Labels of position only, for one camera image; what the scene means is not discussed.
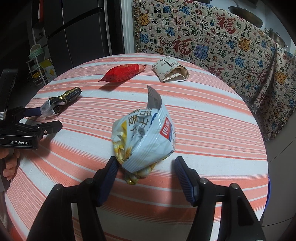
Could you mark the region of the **person's left hand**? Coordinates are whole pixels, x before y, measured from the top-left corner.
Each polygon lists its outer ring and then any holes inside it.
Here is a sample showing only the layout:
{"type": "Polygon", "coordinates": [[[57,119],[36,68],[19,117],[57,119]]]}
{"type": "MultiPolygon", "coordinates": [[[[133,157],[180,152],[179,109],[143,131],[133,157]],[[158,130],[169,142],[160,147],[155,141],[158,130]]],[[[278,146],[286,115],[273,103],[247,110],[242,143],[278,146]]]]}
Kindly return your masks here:
{"type": "Polygon", "coordinates": [[[5,168],[3,170],[3,176],[10,181],[17,170],[18,159],[20,158],[20,150],[14,149],[14,152],[9,156],[10,150],[7,148],[1,148],[1,159],[4,159],[5,168]]]}

